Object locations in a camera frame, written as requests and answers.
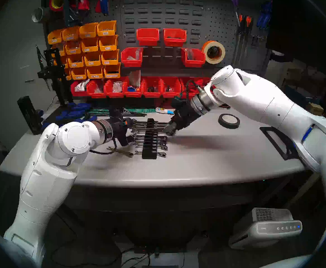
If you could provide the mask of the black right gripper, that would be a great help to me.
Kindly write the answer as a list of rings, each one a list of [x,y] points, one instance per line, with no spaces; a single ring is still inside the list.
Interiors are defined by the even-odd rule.
[[[190,101],[173,101],[172,107],[174,115],[162,130],[167,136],[174,137],[178,130],[188,127],[193,121],[200,117],[200,112],[197,112]]]

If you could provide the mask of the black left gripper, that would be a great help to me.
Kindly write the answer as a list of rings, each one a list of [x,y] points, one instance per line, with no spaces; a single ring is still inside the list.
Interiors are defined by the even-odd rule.
[[[133,114],[127,109],[122,109],[123,117],[133,117]],[[125,147],[130,143],[133,143],[136,138],[136,134],[127,135],[128,129],[132,129],[134,122],[131,118],[111,118],[111,126],[113,129],[113,136],[118,140],[121,146]]]

